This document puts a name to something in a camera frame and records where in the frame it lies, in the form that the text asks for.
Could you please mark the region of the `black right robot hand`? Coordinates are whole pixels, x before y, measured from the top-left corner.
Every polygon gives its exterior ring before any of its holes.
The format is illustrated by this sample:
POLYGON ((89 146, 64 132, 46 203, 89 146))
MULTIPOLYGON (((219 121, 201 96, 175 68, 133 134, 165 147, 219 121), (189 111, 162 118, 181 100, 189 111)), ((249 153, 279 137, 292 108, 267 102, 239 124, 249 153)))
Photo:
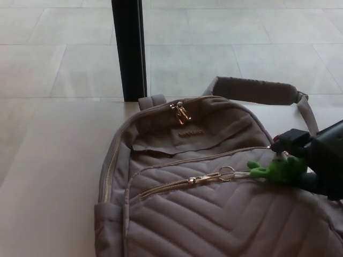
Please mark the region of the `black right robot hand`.
POLYGON ((293 175, 291 185, 332 201, 342 200, 342 121, 315 135, 293 128, 276 136, 270 149, 287 152, 312 170, 293 175))

